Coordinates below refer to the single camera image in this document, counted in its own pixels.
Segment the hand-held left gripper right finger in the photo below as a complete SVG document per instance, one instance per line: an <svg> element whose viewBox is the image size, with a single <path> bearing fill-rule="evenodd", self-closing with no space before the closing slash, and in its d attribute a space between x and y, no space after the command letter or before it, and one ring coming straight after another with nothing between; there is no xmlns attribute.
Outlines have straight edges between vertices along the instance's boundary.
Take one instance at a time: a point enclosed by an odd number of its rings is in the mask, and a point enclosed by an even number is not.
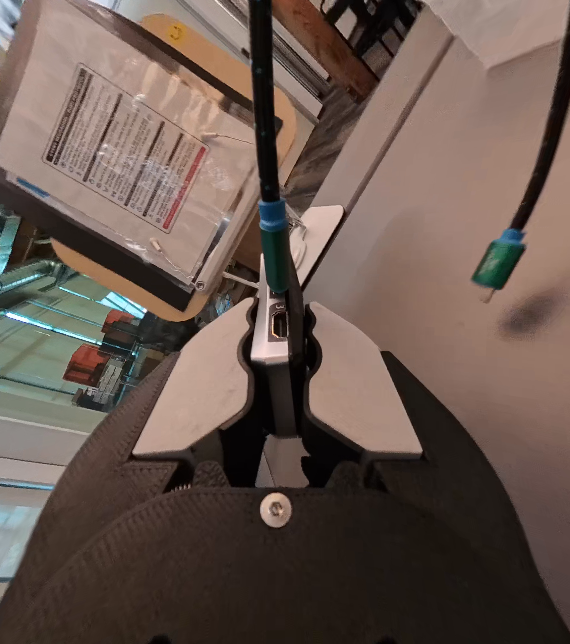
<svg viewBox="0 0 570 644"><path fill-rule="evenodd" d="M306 382L311 423L362 461L416 461L423 449L379 347L317 302L308 305L317 363Z"/></svg>

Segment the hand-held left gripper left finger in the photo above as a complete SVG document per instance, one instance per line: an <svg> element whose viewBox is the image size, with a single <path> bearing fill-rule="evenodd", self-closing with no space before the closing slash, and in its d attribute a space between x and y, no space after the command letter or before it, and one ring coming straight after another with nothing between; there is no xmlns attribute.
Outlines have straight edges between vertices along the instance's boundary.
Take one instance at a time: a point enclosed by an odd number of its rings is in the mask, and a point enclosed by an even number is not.
<svg viewBox="0 0 570 644"><path fill-rule="evenodd" d="M133 447L148 461L222 461L221 434L249 410L253 376L242 355L256 298L246 298L187 342Z"/></svg>

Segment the silver hdmi switch box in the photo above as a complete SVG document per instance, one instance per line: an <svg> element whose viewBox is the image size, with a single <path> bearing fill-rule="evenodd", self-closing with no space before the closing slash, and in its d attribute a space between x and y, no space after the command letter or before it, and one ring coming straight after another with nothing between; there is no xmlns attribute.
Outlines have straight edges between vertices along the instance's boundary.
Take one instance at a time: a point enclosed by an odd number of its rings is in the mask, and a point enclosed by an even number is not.
<svg viewBox="0 0 570 644"><path fill-rule="evenodd" d="M285 294L268 286L261 256L257 312L250 349L259 406L266 430L280 438L293 438L302 426L306 373L304 303L296 270Z"/></svg>

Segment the black hdmi cable green plugs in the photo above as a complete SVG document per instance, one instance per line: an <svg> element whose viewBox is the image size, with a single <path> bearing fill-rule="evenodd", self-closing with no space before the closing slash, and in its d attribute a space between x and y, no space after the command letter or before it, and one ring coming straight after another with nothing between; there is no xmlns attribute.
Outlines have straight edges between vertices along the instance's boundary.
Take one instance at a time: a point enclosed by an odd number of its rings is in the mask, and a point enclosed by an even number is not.
<svg viewBox="0 0 570 644"><path fill-rule="evenodd" d="M249 1L250 66L254 130L261 200L259 227L269 290L288 294L298 282L289 246L286 206L277 178L275 112L273 96L272 2ZM570 5L559 70L537 160L522 201L509 228L491 242L472 281L491 291L501 290L521 258L524 228L546 184L570 107Z"/></svg>

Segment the white sign stand base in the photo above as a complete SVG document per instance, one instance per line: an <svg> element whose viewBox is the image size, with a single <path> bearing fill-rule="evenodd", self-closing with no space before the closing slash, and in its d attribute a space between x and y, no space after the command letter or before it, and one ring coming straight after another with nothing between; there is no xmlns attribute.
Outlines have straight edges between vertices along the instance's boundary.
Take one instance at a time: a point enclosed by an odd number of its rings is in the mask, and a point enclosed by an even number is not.
<svg viewBox="0 0 570 644"><path fill-rule="evenodd" d="M298 214L286 204L289 246L298 282L304 290L318 269L345 218L340 205L310 207Z"/></svg>

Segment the instruction sign on wooden board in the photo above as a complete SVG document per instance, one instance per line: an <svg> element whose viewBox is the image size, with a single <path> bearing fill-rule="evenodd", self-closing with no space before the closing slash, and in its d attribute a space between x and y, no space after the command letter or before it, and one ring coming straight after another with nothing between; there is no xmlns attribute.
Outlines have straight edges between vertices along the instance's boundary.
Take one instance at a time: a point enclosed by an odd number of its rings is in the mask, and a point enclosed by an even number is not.
<svg viewBox="0 0 570 644"><path fill-rule="evenodd" d="M246 64L204 66L89 1L24 1L0 68L0 202L80 273L169 321L197 316L247 229L259 172Z"/></svg>

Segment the silver ventilation duct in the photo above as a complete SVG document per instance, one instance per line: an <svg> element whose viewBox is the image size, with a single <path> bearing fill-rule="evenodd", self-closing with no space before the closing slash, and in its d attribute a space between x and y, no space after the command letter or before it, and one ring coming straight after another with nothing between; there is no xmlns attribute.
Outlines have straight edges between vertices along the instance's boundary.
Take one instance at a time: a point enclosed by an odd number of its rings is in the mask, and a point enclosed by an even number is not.
<svg viewBox="0 0 570 644"><path fill-rule="evenodd" d="M0 309L21 304L78 275L77 270L50 259L33 260L6 270L0 275Z"/></svg>

